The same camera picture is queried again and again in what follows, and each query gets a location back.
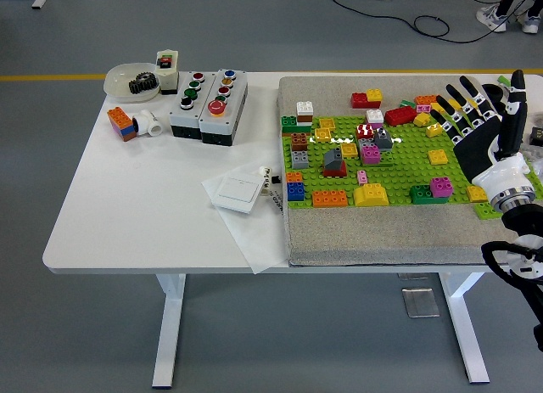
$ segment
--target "sneaker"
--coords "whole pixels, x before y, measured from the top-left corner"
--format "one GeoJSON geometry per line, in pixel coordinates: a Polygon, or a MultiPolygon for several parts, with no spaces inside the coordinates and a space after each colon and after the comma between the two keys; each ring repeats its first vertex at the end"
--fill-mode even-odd
{"type": "Polygon", "coordinates": [[[506,30],[507,16],[502,15],[498,17],[495,12],[497,5],[481,8],[477,11],[477,20],[488,26],[494,32],[503,32],[506,30]]]}
{"type": "Polygon", "coordinates": [[[541,17],[530,17],[528,11],[524,12],[520,17],[518,17],[518,22],[523,26],[523,32],[526,34],[537,34],[539,29],[541,17]]]}

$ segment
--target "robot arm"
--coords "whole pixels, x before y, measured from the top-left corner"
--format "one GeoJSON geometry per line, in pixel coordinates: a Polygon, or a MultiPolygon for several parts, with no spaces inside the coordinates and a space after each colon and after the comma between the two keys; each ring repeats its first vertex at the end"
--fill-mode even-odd
{"type": "Polygon", "coordinates": [[[448,121],[438,111],[431,116],[438,121],[454,144],[455,156],[469,182],[484,189],[490,204],[503,212],[502,221],[519,238],[513,243],[490,242],[481,248],[489,268],[512,287],[520,290],[540,324],[534,335],[543,351],[543,207],[532,204],[535,190],[525,176],[529,168],[518,152],[522,142],[528,107],[523,72],[512,74],[506,113],[499,116],[490,103],[465,77],[460,83],[479,111],[455,87],[447,92],[461,105],[457,112],[444,98],[438,103],[450,116],[448,121]],[[507,252],[510,270],[497,263],[494,252],[507,252]]]}

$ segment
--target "table foot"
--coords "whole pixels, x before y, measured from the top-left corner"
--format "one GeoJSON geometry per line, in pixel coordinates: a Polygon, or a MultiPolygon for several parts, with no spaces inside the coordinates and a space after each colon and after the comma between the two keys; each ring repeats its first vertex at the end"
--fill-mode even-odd
{"type": "Polygon", "coordinates": [[[153,389],[171,389],[173,368],[176,363],[177,339],[185,288],[185,274],[158,274],[157,278],[166,294],[159,347],[154,364],[153,389]]]}
{"type": "Polygon", "coordinates": [[[456,332],[456,339],[460,346],[464,366],[466,367],[469,383],[489,383],[489,375],[486,372],[483,355],[479,349],[479,343],[475,336],[472,320],[467,311],[464,293],[468,291],[481,278],[483,273],[473,272],[469,274],[443,273],[439,275],[452,325],[456,332]]]}

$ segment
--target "white table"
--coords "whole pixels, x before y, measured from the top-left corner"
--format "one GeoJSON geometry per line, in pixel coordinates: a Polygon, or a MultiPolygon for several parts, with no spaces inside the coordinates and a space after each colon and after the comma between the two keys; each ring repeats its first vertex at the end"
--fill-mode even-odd
{"type": "MultiPolygon", "coordinates": [[[[331,75],[249,73],[249,94],[232,147],[174,138],[167,114],[175,96],[122,104],[129,115],[152,111],[167,127],[162,135],[123,143],[106,112],[106,98],[56,221],[43,262],[55,273],[152,273],[165,292],[153,387],[171,386],[182,297],[187,274],[251,273],[201,182],[247,163],[258,154],[277,157],[277,87],[284,76],[331,75]]],[[[497,76],[477,75],[482,82],[497,76]]],[[[543,111],[535,100],[543,78],[526,76],[530,114],[543,111]]],[[[438,272],[451,311],[470,382],[488,382],[463,294],[488,272],[459,267],[288,267],[273,273],[438,272]]]]}

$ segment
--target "black cord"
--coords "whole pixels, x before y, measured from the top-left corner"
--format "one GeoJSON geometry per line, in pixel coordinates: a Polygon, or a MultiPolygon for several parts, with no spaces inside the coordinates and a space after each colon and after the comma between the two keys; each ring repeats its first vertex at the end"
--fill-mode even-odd
{"type": "MultiPolygon", "coordinates": [[[[473,42],[477,42],[477,41],[480,41],[481,39],[483,38],[486,38],[488,35],[492,34],[492,33],[495,33],[495,31],[489,31],[487,32],[486,34],[483,34],[482,36],[478,37],[478,38],[475,38],[475,39],[471,39],[471,40],[468,40],[468,41],[455,41],[455,40],[452,40],[452,39],[447,39],[447,38],[444,38],[445,35],[447,35],[449,33],[449,31],[451,30],[451,28],[449,27],[449,24],[446,23],[445,20],[442,20],[440,17],[436,17],[434,15],[418,15],[414,20],[413,20],[413,23],[410,23],[409,21],[407,20],[404,20],[403,18],[401,17],[396,17],[396,16],[393,16],[393,15],[372,15],[372,14],[368,14],[368,13],[364,13],[363,11],[359,11],[355,8],[352,8],[352,7],[347,7],[346,5],[343,5],[342,3],[340,3],[339,1],[337,0],[332,0],[335,4],[339,5],[341,8],[344,8],[344,9],[347,9],[349,11],[352,11],[354,13],[357,13],[357,14],[360,14],[360,15],[364,15],[365,17],[369,17],[369,18],[375,18],[375,19],[388,19],[388,20],[397,20],[397,21],[400,21],[400,22],[403,22],[404,24],[406,24],[409,28],[411,28],[413,31],[415,31],[417,34],[419,35],[422,35],[422,36],[426,36],[428,38],[432,38],[432,39],[437,39],[438,41],[443,41],[443,42],[450,42],[450,43],[457,43],[457,44],[467,44],[467,43],[473,43],[473,42]],[[427,32],[424,32],[422,31],[421,29],[418,28],[417,26],[417,22],[420,20],[420,19],[434,19],[438,22],[440,22],[441,24],[443,24],[446,28],[446,31],[443,32],[442,34],[428,34],[427,32]]],[[[522,2],[520,2],[517,7],[515,7],[515,9],[502,21],[502,24],[503,23],[506,23],[509,21],[509,18],[511,18],[512,15],[515,14],[515,11],[522,5],[526,2],[527,0],[523,0],[522,2]]]]}

